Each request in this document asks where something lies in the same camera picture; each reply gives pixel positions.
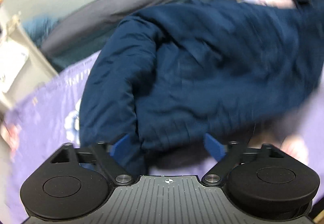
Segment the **purple floral bed sheet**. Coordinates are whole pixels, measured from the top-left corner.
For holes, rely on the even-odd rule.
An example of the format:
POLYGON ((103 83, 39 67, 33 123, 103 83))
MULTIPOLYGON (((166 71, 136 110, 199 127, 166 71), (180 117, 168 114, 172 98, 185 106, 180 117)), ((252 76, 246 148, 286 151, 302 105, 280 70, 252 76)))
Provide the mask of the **purple floral bed sheet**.
MULTIPOLYGON (((239 2, 277 7, 277 0, 242 0, 239 2)), ((287 5, 283 9, 296 9, 287 5)), ((25 218, 19 198, 22 183, 64 142, 80 145, 79 112, 81 99, 90 71, 99 53, 73 65, 57 78, 34 91, 19 102, 5 116, 7 127, 18 130, 19 145, 13 149, 12 176, 8 182, 8 203, 14 222, 25 218)), ((300 131, 310 150, 309 164, 320 176, 323 175, 323 117, 313 117, 311 112, 323 108, 323 89, 308 97, 302 107, 301 123, 292 122, 287 115, 280 129, 284 133, 300 131)), ((202 150, 194 157, 194 146, 199 142, 181 145, 149 158, 148 170, 152 173, 201 175, 211 165, 202 150)))

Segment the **navy blue padded jacket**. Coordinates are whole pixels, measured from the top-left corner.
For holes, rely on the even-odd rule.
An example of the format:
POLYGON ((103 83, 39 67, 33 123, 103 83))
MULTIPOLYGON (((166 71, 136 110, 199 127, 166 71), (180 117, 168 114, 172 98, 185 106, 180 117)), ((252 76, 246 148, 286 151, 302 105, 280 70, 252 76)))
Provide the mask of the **navy blue padded jacket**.
POLYGON ((161 151, 223 137, 300 106, 323 66, 323 2, 279 9, 218 0, 169 3, 125 17, 95 61, 80 143, 114 144, 145 174, 161 151))

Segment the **white appliance with panel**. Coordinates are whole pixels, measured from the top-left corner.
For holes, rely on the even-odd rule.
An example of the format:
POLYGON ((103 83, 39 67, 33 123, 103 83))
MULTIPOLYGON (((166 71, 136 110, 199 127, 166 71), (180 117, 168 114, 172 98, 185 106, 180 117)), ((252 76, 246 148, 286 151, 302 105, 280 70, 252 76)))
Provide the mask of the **white appliance with panel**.
POLYGON ((58 73, 22 27, 1 7, 1 113, 58 73))

